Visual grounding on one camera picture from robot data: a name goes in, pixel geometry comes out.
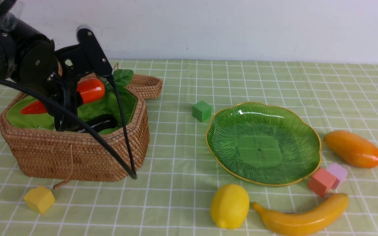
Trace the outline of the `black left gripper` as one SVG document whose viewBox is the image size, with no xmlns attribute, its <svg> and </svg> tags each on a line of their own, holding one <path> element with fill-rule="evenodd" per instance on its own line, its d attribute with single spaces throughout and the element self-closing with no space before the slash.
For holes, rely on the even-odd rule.
<svg viewBox="0 0 378 236">
<path fill-rule="evenodd" d="M 93 72 L 93 46 L 77 44 L 55 50 L 53 44 L 45 44 L 44 48 L 43 58 L 49 61 L 44 73 L 43 95 L 78 116 L 78 108 L 84 103 L 78 92 L 78 81 Z M 58 109 L 55 111 L 57 131 L 80 129 L 74 119 Z"/>
</svg>

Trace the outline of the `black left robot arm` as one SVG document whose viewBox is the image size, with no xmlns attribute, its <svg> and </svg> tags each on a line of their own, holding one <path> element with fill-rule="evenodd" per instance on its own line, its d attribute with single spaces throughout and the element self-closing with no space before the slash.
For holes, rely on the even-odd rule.
<svg viewBox="0 0 378 236">
<path fill-rule="evenodd" d="M 81 26 L 77 44 L 56 50 L 54 41 L 11 12 L 15 0 L 0 1 L 0 85 L 21 91 L 43 103 L 58 131 L 90 126 L 77 110 L 85 101 L 78 81 L 90 73 L 103 75 L 111 66 L 93 31 Z"/>
</svg>

